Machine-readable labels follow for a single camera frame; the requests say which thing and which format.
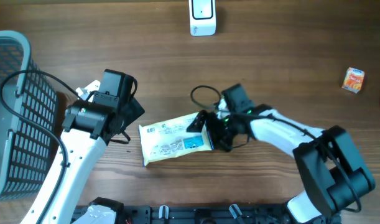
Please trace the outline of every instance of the mesh basket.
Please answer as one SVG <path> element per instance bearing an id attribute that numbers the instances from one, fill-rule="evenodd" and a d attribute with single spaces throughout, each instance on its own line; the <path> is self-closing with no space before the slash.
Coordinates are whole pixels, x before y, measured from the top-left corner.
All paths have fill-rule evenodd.
<path id="1" fill-rule="evenodd" d="M 0 31 L 0 83 L 12 72 L 38 70 L 28 40 Z M 21 74 L 4 87 L 6 103 L 54 132 L 57 96 L 44 75 Z M 0 104 L 0 200 L 37 193 L 50 168 L 52 141 L 45 133 L 11 115 Z"/>

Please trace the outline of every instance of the white package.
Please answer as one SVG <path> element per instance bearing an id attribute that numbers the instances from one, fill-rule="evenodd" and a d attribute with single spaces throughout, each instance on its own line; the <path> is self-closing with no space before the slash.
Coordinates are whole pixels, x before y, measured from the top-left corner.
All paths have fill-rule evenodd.
<path id="1" fill-rule="evenodd" d="M 188 133 L 187 127 L 198 113 L 139 126 L 144 166 L 150 162 L 175 158 L 191 152 L 210 151 L 211 146 L 206 127 L 201 133 Z"/>

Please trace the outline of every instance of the wooden table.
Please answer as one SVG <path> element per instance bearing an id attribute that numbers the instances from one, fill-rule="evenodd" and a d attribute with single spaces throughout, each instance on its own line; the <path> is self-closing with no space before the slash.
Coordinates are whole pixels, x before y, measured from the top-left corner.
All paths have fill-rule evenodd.
<path id="1" fill-rule="evenodd" d="M 343 212 L 343 223 L 380 223 L 380 3 L 223 1 L 216 14 L 216 35 L 192 37 L 187 2 L 0 6 L 0 30 L 25 34 L 41 69 L 70 86 L 100 80 L 106 68 L 139 82 L 136 98 L 146 114 L 128 127 L 130 145 L 108 146 L 79 204 L 98 196 L 185 206 L 297 195 L 302 182 L 294 161 L 258 141 L 142 167 L 139 124 L 200 110 L 188 95 L 197 85 L 224 90 L 242 83 L 255 103 L 351 133 L 377 187 L 362 198 L 360 214 Z M 348 67 L 366 72 L 358 94 L 340 88 Z M 215 99 L 207 91 L 197 97 Z M 0 203 L 0 223 L 19 223 L 32 201 Z"/>

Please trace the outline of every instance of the juice box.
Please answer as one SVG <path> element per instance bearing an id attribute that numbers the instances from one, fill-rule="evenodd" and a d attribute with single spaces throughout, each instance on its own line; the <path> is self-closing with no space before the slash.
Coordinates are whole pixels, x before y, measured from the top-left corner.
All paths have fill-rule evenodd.
<path id="1" fill-rule="evenodd" d="M 349 68 L 346 72 L 346 78 L 342 88 L 358 93 L 363 85 L 365 73 L 355 68 Z"/>

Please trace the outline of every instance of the black cable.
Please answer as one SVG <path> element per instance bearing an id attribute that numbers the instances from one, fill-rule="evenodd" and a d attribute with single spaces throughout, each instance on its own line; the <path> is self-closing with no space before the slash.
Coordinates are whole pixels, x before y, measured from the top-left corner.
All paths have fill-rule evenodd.
<path id="1" fill-rule="evenodd" d="M 129 101 L 131 101 L 133 99 L 134 94 L 136 94 L 136 91 L 137 91 L 137 80 L 135 78 L 133 78 L 133 83 L 134 83 L 134 90 L 133 90 L 132 94 L 130 94 Z"/>
<path id="2" fill-rule="evenodd" d="M 198 106 L 200 106 L 201 108 L 203 109 L 206 109 L 206 110 L 209 110 L 209 109 L 215 109 L 219 112 L 224 112 L 224 113 L 230 113 L 230 114 L 234 114 L 234 115 L 238 115 L 238 116 L 247 116 L 247 117 L 251 117 L 253 119 L 272 119 L 274 121 L 279 121 L 279 122 L 282 122 L 284 124 L 287 124 L 297 130 L 299 130 L 300 132 L 304 133 L 304 135 L 307 135 L 308 137 L 312 138 L 314 141 L 316 141 L 318 143 L 318 145 L 324 150 L 324 152 L 328 155 L 328 157 L 335 163 L 335 165 L 337 166 L 337 168 L 339 169 L 340 171 L 340 174 L 343 176 L 345 182 L 346 182 L 346 185 L 349 187 L 350 191 L 351 191 L 351 194 L 353 195 L 353 199 L 355 200 L 356 204 L 357 204 L 357 209 L 353 209 L 353 208 L 344 208 L 343 210 L 345 211 L 348 211 L 348 212 L 353 212 L 353 213 L 358 213 L 361 211 L 361 201 L 356 193 L 356 190 L 353 186 L 353 184 L 351 183 L 349 177 L 347 176 L 344 168 L 341 166 L 341 164 L 335 159 L 335 157 L 333 156 L 332 152 L 324 145 L 322 144 L 322 142 L 320 142 L 319 139 L 317 139 L 314 135 L 312 135 L 309 131 L 307 131 L 306 129 L 302 129 L 300 127 L 298 127 L 297 125 L 289 122 L 289 121 L 286 121 L 284 119 L 279 119 L 279 118 L 276 118 L 274 117 L 272 114 L 270 114 L 269 116 L 261 116 L 261 115 L 255 115 L 255 114 L 248 114 L 248 113 L 233 113 L 233 112 L 230 112 L 230 111 L 227 111 L 227 110 L 220 110 L 218 109 L 218 102 L 214 103 L 214 107 L 211 107 L 211 106 L 205 106 L 199 102 L 197 102 L 194 97 L 193 97 L 193 92 L 199 88 L 209 88 L 215 92 L 217 92 L 218 96 L 219 96 L 219 101 L 221 100 L 221 95 L 220 95 L 220 92 L 218 90 L 216 90 L 215 88 L 211 87 L 211 86 L 207 86 L 207 85 L 200 85 L 200 86 L 197 86 L 195 87 L 192 91 L 191 91 L 191 94 L 190 94 L 190 98 L 191 100 Z M 246 145 L 247 143 L 245 144 L 241 144 L 239 146 L 235 146 L 235 147 L 241 147 L 241 146 L 244 146 Z"/>
<path id="3" fill-rule="evenodd" d="M 213 104 L 213 106 L 205 106 L 205 105 L 199 103 L 197 100 L 194 99 L 194 95 L 193 95 L 194 92 L 195 92 L 195 90 L 197 90 L 199 88 L 208 88 L 210 90 L 215 91 L 217 93 L 217 95 L 219 96 L 219 100 L 217 102 L 215 102 Z M 197 86 L 197 87 L 195 87 L 194 89 L 191 90 L 190 98 L 191 98 L 191 101 L 193 101 L 193 103 L 195 103 L 196 105 L 200 106 L 201 108 L 206 109 L 206 110 L 213 110 L 213 109 L 217 109 L 217 106 L 219 105 L 219 102 L 221 100 L 221 95 L 220 95 L 220 92 L 217 89 L 213 88 L 212 86 L 200 85 L 200 86 Z"/>
<path id="4" fill-rule="evenodd" d="M 246 138 L 246 143 L 244 143 L 244 144 L 240 144 L 240 145 L 237 145 L 237 146 L 233 146 L 233 149 L 237 149 L 237 148 L 239 148 L 239 147 L 246 146 L 246 145 L 249 143 L 249 140 L 250 140 L 250 139 L 251 139 L 251 137 L 248 136 L 248 137 Z"/>
<path id="5" fill-rule="evenodd" d="M 97 90 L 93 90 L 89 93 L 88 97 L 86 97 L 85 101 L 89 101 L 91 96 L 93 96 L 96 92 L 98 92 Z"/>
<path id="6" fill-rule="evenodd" d="M 57 141 L 58 145 L 60 146 L 61 150 L 62 150 L 62 157 L 63 157 L 63 161 L 62 161 L 62 164 L 61 164 L 61 171 L 60 171 L 60 174 L 58 175 L 58 179 L 57 179 L 57 182 L 55 184 L 55 187 L 52 191 L 52 194 L 50 195 L 49 199 L 47 200 L 47 203 L 45 205 L 45 208 L 43 209 L 42 213 L 40 214 L 39 216 L 39 219 L 37 220 L 37 224 L 41 223 L 47 210 L 49 209 L 49 206 L 51 205 L 51 203 L 53 202 L 53 199 L 55 197 L 55 194 L 57 193 L 57 190 L 63 180 L 63 176 L 65 174 L 65 169 L 67 168 L 67 164 L 68 164 L 68 152 L 67 152 L 67 149 L 64 145 L 64 143 L 54 134 L 52 133 L 50 130 L 48 130 L 47 128 L 31 121 L 30 119 L 24 117 L 23 115 L 15 112 L 12 108 L 10 108 L 7 103 L 4 101 L 3 99 L 3 87 L 6 85 L 6 83 L 14 76 L 16 75 L 20 75 L 22 73 L 36 73 L 38 75 L 45 75 L 47 77 L 50 77 L 50 78 L 53 78 L 54 80 L 58 81 L 60 84 L 62 84 L 65 88 L 67 88 L 68 90 L 70 90 L 70 92 L 72 92 L 73 94 L 75 94 L 75 96 L 77 96 L 78 98 L 80 98 L 78 96 L 78 93 L 73 90 L 71 87 L 69 87 L 67 84 L 65 84 L 63 81 L 61 81 L 60 79 L 58 79 L 57 77 L 47 73 L 47 72 L 43 72 L 43 71 L 39 71 L 39 70 L 22 70 L 22 71 L 18 71 L 18 72 L 14 72 L 12 74 L 10 74 L 9 76 L 7 76 L 3 82 L 1 83 L 1 86 L 0 86 L 0 102 L 2 103 L 3 107 L 8 110 L 8 112 L 12 113 L 14 116 L 17 116 L 19 119 L 25 121 L 26 123 L 32 125 L 32 126 L 35 126 L 36 128 L 39 128 L 41 129 L 42 131 L 44 131 L 45 133 L 47 133 L 50 137 L 54 138 L 54 140 Z"/>
<path id="7" fill-rule="evenodd" d="M 122 140 L 115 140 L 115 139 L 111 139 L 109 141 L 111 142 L 115 142 L 115 143 L 119 143 L 119 144 L 129 144 L 130 142 L 130 137 L 128 134 L 126 134 L 126 132 L 122 132 L 122 135 L 125 136 L 125 138 L 127 139 L 127 141 L 122 141 Z"/>

